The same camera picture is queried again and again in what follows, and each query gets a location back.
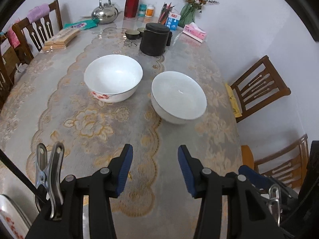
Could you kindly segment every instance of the red and gold liquor bottle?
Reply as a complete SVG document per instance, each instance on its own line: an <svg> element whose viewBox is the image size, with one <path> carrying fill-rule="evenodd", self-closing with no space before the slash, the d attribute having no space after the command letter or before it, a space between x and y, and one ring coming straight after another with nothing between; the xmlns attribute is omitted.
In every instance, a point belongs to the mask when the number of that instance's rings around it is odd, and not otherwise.
<svg viewBox="0 0 319 239"><path fill-rule="evenodd" d="M126 0L124 8L124 16L128 18L134 18L138 10L139 0Z"/></svg>

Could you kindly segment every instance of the white bowl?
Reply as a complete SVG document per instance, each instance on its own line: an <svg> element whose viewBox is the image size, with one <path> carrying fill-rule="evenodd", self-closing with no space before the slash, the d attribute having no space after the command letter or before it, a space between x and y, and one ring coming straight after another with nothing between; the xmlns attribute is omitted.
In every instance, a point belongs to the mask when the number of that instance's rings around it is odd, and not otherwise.
<svg viewBox="0 0 319 239"><path fill-rule="evenodd" d="M84 82L93 97L106 103L121 102L132 96L142 77L141 65L124 55L100 57L84 72Z"/></svg>
<svg viewBox="0 0 319 239"><path fill-rule="evenodd" d="M206 110L205 93L199 84L180 72L163 72L152 83L151 101L164 120L185 124L202 116Z"/></svg>

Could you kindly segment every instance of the dining table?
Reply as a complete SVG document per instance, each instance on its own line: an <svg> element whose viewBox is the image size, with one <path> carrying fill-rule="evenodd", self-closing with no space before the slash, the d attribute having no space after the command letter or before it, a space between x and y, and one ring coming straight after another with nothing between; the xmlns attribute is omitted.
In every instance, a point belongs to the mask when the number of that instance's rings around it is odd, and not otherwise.
<svg viewBox="0 0 319 239"><path fill-rule="evenodd" d="M157 18L119 15L111 24L81 30L66 49L39 52L1 110L0 148L34 184L39 143L49 155L55 142L64 144L61 180L69 174L92 175L129 143L134 156L126 186L119 198L111 199L117 238L187 239L194 235L201 199L187 192L178 147L186 145L204 167L225 175L242 165L240 141L224 80L207 43L178 28L162 56L145 55L139 50L141 39L127 39L125 30L148 22ZM107 104L92 96L83 75L92 61L110 54L135 59L143 77L130 98ZM200 118L176 125L157 115L151 85L164 71L184 73L201 86L207 108ZM19 204L31 221L36 218L34 195L3 164L0 193ZM225 197L221 238L227 233ZM89 238L88 196L83 200L83 233Z"/></svg>

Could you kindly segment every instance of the silver screw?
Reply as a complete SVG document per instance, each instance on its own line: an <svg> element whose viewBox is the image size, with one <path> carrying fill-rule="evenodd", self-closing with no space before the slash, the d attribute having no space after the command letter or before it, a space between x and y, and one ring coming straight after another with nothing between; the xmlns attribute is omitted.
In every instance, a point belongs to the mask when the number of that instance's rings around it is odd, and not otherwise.
<svg viewBox="0 0 319 239"><path fill-rule="evenodd" d="M104 168L102 168L102 169L100 170L100 172L101 172L101 174L107 174L107 173L110 172L110 169L107 168L107 167L104 167Z"/></svg>
<svg viewBox="0 0 319 239"><path fill-rule="evenodd" d="M202 169L202 173L204 173L204 174L211 174L211 173L212 173L212 170L209 169L209 168L203 168L203 169Z"/></svg>
<svg viewBox="0 0 319 239"><path fill-rule="evenodd" d="M240 175L237 176L237 179L238 179L239 181L241 181L241 182L244 182L244 181L246 181L246 176L240 174Z"/></svg>
<svg viewBox="0 0 319 239"><path fill-rule="evenodd" d="M71 181L74 180L74 176L73 176L73 175L68 175L67 177L65 177L65 180L66 180L67 182L71 182Z"/></svg>

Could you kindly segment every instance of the green glass vase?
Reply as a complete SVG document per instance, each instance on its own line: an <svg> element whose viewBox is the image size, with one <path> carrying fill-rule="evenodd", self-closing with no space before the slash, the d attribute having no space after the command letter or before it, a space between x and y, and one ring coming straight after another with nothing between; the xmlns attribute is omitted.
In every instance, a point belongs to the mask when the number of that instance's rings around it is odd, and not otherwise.
<svg viewBox="0 0 319 239"><path fill-rule="evenodd" d="M192 4L187 3L181 10L181 19L178 22L178 26L184 28L186 24L195 22L195 8Z"/></svg>

